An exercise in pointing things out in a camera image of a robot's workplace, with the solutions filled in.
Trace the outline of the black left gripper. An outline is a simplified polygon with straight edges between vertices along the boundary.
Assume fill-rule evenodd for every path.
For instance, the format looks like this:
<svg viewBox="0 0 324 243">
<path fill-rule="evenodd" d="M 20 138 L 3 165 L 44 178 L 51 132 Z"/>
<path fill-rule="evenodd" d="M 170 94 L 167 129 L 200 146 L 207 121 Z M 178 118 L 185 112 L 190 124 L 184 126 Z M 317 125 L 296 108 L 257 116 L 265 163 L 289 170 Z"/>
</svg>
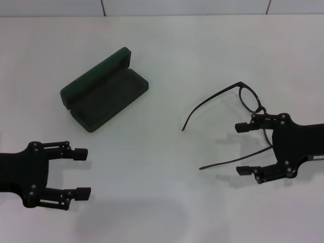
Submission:
<svg viewBox="0 0 324 243">
<path fill-rule="evenodd" d="M 51 143 L 33 141 L 21 152 L 1 153 L 1 192 L 18 195 L 27 208 L 38 206 L 68 210 L 72 200 L 89 200 L 91 188 L 45 189 L 49 160 L 65 158 L 85 161 L 87 156 L 87 149 L 72 149 L 68 141 Z"/>
</svg>

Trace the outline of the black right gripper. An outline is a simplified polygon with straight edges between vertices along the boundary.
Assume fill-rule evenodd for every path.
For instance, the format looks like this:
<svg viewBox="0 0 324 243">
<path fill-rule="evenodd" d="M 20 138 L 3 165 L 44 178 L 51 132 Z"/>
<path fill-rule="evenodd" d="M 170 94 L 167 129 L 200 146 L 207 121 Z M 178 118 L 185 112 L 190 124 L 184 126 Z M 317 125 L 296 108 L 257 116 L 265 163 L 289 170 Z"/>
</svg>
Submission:
<svg viewBox="0 0 324 243">
<path fill-rule="evenodd" d="M 249 123 L 237 123 L 238 133 L 273 130 L 272 143 L 277 163 L 265 167 L 236 167 L 240 176 L 254 175 L 258 184 L 295 178 L 307 161 L 323 160 L 323 124 L 298 125 L 290 115 L 252 114 Z"/>
</svg>

